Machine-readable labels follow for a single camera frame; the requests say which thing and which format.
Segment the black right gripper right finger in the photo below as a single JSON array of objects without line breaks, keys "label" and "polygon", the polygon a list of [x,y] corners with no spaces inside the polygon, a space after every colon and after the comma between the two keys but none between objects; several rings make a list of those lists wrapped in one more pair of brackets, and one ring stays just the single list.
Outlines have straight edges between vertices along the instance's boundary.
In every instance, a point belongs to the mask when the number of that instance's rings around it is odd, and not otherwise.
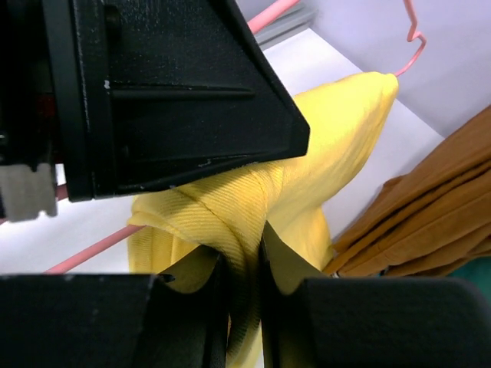
[{"label": "black right gripper right finger", "polygon": [[267,367],[488,367],[490,307],[455,278],[331,278],[267,225],[260,241]]}]

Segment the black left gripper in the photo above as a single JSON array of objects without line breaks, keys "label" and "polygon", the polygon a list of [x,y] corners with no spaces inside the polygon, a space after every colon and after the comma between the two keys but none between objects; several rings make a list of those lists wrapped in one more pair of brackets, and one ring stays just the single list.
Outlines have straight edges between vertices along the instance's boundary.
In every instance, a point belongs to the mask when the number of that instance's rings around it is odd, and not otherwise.
[{"label": "black left gripper", "polygon": [[1,219],[304,156],[310,128],[234,1],[3,1]]}]

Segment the pink wire hanger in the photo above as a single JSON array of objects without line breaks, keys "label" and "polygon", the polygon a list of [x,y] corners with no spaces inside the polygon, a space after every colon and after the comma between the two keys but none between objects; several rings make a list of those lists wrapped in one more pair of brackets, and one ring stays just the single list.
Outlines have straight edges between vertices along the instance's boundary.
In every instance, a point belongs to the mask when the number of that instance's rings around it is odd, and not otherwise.
[{"label": "pink wire hanger", "polygon": [[[414,10],[413,2],[411,0],[403,0],[403,3],[407,16],[410,20],[410,27],[407,33],[406,40],[408,43],[418,40],[420,42],[420,45],[414,55],[411,57],[411,59],[400,70],[394,73],[395,77],[400,77],[402,74],[406,73],[414,64],[414,62],[419,58],[427,45],[426,37],[421,31],[417,29],[418,20],[417,14]],[[251,32],[254,35],[257,34],[263,28],[265,28],[267,25],[270,25],[276,18],[278,18],[280,15],[285,13],[296,4],[298,4],[298,1],[275,1],[264,11],[256,15],[252,20],[248,21],[248,26]],[[91,246],[83,249],[82,251],[69,257],[68,259],[58,263],[57,265],[49,268],[47,271],[45,271],[45,274],[66,273],[88,261],[89,259],[106,251],[110,247],[115,246],[117,243],[123,241],[124,239],[128,238],[141,229],[142,226],[128,225],[107,236],[106,238],[103,238],[102,240],[92,244]]]}]

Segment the yellow trousers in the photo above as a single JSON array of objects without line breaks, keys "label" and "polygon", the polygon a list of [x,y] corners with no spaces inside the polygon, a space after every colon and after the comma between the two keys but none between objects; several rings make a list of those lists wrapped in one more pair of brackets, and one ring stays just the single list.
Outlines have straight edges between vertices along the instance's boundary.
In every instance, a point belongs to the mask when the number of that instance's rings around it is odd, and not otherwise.
[{"label": "yellow trousers", "polygon": [[138,195],[129,223],[130,270],[158,273],[199,245],[230,271],[226,364],[251,367],[259,353],[259,242],[265,224],[314,268],[332,259],[322,206],[363,168],[398,92],[393,74],[354,74],[295,97],[310,126],[304,156],[243,166]]}]

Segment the brown trousers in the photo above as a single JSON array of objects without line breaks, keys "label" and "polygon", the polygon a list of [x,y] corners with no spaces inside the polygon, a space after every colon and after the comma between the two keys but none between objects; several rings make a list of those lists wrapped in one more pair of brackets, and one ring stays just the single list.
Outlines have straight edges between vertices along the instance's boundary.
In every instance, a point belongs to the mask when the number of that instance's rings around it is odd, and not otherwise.
[{"label": "brown trousers", "polygon": [[324,272],[342,278],[444,276],[490,255],[490,109],[411,172],[385,182],[334,244]]}]

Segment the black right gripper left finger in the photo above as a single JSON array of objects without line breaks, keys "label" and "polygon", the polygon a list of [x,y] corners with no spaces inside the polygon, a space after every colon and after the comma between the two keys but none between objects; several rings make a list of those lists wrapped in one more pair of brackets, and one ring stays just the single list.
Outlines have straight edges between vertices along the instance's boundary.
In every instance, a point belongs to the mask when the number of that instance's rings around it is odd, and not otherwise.
[{"label": "black right gripper left finger", "polygon": [[201,246],[161,274],[1,278],[3,367],[223,367],[227,267]]}]

